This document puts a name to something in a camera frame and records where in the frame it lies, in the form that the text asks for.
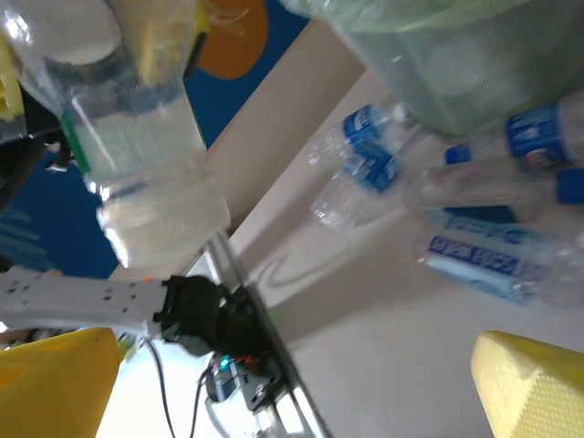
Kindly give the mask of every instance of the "yellow sponge block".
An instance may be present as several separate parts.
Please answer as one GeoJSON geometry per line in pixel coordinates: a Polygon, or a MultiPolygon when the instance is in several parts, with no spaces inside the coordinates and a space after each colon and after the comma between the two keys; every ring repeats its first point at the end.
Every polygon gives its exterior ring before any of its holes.
{"type": "Polygon", "coordinates": [[[24,116],[25,107],[12,65],[12,56],[4,36],[0,34],[0,120],[10,123],[24,116]]]}
{"type": "Polygon", "coordinates": [[[119,363],[109,328],[0,351],[0,436],[95,438],[119,363]]]}
{"type": "Polygon", "coordinates": [[[169,74],[180,78],[196,38],[209,33],[204,1],[112,0],[142,79],[156,85],[169,74]]]}
{"type": "Polygon", "coordinates": [[[584,437],[584,354],[486,331],[471,369],[495,438],[584,437]]]}

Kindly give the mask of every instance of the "blue bottle cap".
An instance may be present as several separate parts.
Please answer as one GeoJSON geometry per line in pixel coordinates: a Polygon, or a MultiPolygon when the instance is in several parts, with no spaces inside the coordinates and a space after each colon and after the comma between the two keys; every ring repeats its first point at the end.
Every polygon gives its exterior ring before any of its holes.
{"type": "Polygon", "coordinates": [[[568,169],[557,177],[559,203],[584,203],[584,169],[568,169]]]}
{"type": "Polygon", "coordinates": [[[466,144],[459,144],[448,148],[444,153],[444,162],[446,164],[457,164],[459,162],[469,162],[473,159],[471,148],[466,144]]]}

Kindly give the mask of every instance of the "plastic water bottle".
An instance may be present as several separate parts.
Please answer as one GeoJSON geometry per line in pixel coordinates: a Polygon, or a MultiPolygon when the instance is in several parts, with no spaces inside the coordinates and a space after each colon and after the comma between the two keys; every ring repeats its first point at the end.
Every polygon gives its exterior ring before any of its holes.
{"type": "Polygon", "coordinates": [[[194,2],[134,3],[8,2],[3,24],[28,86],[55,103],[118,259],[150,266],[196,254],[230,216],[164,38],[185,35],[186,59],[194,2]]]}
{"type": "Polygon", "coordinates": [[[522,306],[584,304],[584,250],[557,235],[440,214],[415,254],[453,280],[522,306]]]}
{"type": "Polygon", "coordinates": [[[559,203],[584,203],[584,169],[525,172],[510,158],[432,167],[408,180],[403,201],[425,213],[529,222],[559,203]]]}
{"type": "Polygon", "coordinates": [[[375,141],[394,154],[419,127],[401,103],[367,105],[310,139],[308,161],[325,169],[338,169],[363,141],[375,141]]]}
{"type": "Polygon", "coordinates": [[[447,164],[494,157],[524,157],[546,169],[584,160],[584,90],[559,103],[518,114],[498,133],[488,133],[446,151],[447,164]]]}
{"type": "Polygon", "coordinates": [[[388,212],[387,193],[400,172],[399,161],[374,141],[363,141],[310,206],[324,225],[340,232],[388,212]]]}

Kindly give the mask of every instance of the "clear plastic bottle bottom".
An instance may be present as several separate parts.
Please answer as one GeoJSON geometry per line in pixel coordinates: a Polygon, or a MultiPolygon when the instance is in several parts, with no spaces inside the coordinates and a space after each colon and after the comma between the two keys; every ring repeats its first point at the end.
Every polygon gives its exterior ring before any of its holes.
{"type": "Polygon", "coordinates": [[[126,267],[151,266],[195,254],[229,227],[225,198],[213,176],[194,161],[169,162],[97,186],[98,222],[126,267]]]}
{"type": "Polygon", "coordinates": [[[346,232],[379,219],[390,210],[384,193],[364,189],[340,170],[310,206],[310,211],[327,227],[346,232]]]}

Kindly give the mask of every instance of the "wire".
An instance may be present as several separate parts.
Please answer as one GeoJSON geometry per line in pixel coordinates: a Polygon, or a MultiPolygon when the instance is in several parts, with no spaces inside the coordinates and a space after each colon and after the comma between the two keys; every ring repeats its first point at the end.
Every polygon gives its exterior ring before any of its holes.
{"type": "Polygon", "coordinates": [[[164,371],[162,370],[162,360],[161,356],[158,353],[156,347],[150,339],[144,339],[146,346],[152,353],[152,357],[154,358],[154,364],[156,365],[156,371],[158,372],[158,381],[161,384],[161,396],[162,396],[162,407],[164,408],[164,415],[166,416],[166,423],[168,424],[168,429],[171,432],[171,437],[176,438],[174,434],[174,429],[172,428],[172,421],[171,421],[171,413],[168,409],[168,401],[166,400],[166,384],[164,383],[164,371]]]}
{"type": "Polygon", "coordinates": [[[199,399],[201,398],[201,389],[203,388],[207,376],[211,374],[213,363],[214,355],[211,357],[209,365],[207,365],[207,368],[205,368],[204,371],[201,373],[201,377],[199,377],[199,381],[197,382],[197,392],[194,394],[193,423],[191,424],[191,433],[189,433],[189,438],[194,437],[194,427],[197,424],[197,413],[199,411],[199,399]]]}
{"type": "Polygon", "coordinates": [[[235,366],[243,363],[245,367],[248,367],[248,370],[246,372],[244,371],[243,373],[239,373],[239,374],[237,374],[237,376],[252,374],[252,373],[259,370],[259,365],[257,364],[258,360],[253,358],[252,356],[243,356],[243,357],[242,356],[235,356],[233,359],[234,359],[235,366]]]}
{"type": "Polygon", "coordinates": [[[211,424],[214,426],[217,433],[219,433],[223,438],[229,438],[231,435],[225,430],[223,425],[219,422],[217,415],[214,410],[213,402],[209,397],[204,399],[204,407],[207,410],[207,415],[209,415],[209,420],[211,420],[211,424]]]}

